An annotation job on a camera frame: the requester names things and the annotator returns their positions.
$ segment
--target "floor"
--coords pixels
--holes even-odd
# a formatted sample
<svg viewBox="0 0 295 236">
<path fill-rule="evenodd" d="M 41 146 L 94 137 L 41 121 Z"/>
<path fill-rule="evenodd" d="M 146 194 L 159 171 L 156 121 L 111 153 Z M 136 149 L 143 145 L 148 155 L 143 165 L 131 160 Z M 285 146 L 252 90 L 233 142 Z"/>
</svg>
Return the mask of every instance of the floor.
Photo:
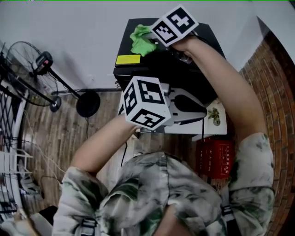
<svg viewBox="0 0 295 236">
<path fill-rule="evenodd" d="M 99 93 L 99 96 L 101 105 L 98 112 L 88 120 L 88 136 L 117 115 L 120 93 L 104 92 Z M 50 205 L 58 205 L 61 191 L 54 175 L 59 181 L 62 180 L 63 171 L 69 167 L 74 152 L 87 139 L 87 121 L 76 112 L 76 99 L 70 94 L 61 98 L 62 106 L 56 113 L 52 113 L 48 107 L 28 104 L 26 108 L 30 124 L 28 119 L 24 118 L 23 140 L 26 142 L 23 143 L 23 148 L 34 156 L 29 161 L 28 168 L 33 171 L 33 176 L 45 196 L 44 199 L 24 197 L 25 207 L 30 213 L 38 212 Z M 192 169 L 195 169 L 195 142 L 191 142 L 189 135 L 146 133 L 141 134 L 139 139 L 130 138 L 127 143 L 124 162 L 140 153 L 161 150 L 182 158 Z M 112 189 L 117 181 L 124 149 L 125 145 L 113 155 L 97 176 L 108 189 Z M 211 183 L 220 189 L 226 180 L 213 179 Z"/>
</svg>

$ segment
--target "white cube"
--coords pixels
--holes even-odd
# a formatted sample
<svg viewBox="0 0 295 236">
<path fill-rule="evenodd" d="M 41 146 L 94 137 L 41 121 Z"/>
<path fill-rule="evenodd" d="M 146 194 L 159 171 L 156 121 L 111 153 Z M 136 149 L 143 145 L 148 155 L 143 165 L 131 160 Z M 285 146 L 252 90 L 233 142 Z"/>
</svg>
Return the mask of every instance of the white cube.
<svg viewBox="0 0 295 236">
<path fill-rule="evenodd" d="M 150 30 L 165 47 L 181 40 L 199 23 L 182 6 L 179 5 L 156 21 Z"/>
<path fill-rule="evenodd" d="M 171 118 L 158 78 L 134 76 L 124 91 L 126 120 L 155 130 Z"/>
</svg>

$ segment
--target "yellow label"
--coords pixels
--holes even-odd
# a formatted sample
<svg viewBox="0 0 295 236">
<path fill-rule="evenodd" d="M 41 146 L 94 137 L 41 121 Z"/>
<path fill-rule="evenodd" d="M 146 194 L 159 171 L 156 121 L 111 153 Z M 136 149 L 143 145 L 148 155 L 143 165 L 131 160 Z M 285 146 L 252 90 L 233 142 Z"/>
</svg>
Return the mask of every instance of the yellow label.
<svg viewBox="0 0 295 236">
<path fill-rule="evenodd" d="M 140 63 L 140 55 L 121 55 L 117 57 L 116 65 L 120 64 L 138 64 Z"/>
</svg>

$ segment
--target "strap buckle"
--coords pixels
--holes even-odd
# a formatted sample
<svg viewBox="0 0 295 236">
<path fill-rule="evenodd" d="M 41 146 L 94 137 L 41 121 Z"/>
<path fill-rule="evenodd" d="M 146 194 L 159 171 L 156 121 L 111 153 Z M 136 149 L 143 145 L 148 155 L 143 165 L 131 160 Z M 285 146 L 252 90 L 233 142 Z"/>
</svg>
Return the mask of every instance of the strap buckle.
<svg viewBox="0 0 295 236">
<path fill-rule="evenodd" d="M 81 236 L 94 236 L 97 222 L 93 218 L 85 218 L 81 225 Z"/>
<path fill-rule="evenodd" d="M 225 216 L 225 215 L 229 215 L 229 214 L 233 214 L 233 211 L 232 211 L 230 205 L 222 206 L 222 207 L 221 207 L 221 211 L 222 211 L 222 215 L 223 215 L 223 216 Z"/>
</svg>

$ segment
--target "camouflage shirt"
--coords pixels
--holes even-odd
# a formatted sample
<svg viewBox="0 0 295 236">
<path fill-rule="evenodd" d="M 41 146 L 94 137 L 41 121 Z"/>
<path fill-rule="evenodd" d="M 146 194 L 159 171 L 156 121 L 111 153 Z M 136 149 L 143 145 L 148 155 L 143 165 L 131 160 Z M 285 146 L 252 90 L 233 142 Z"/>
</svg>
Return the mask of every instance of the camouflage shirt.
<svg viewBox="0 0 295 236">
<path fill-rule="evenodd" d="M 262 133 L 243 140 L 229 182 L 229 203 L 242 236 L 264 235 L 274 201 L 273 156 Z M 80 235 L 85 218 L 95 235 L 152 235 L 167 205 L 192 235 L 227 235 L 221 196 L 191 169 L 165 153 L 129 160 L 114 189 L 70 167 L 63 179 L 53 235 Z"/>
</svg>

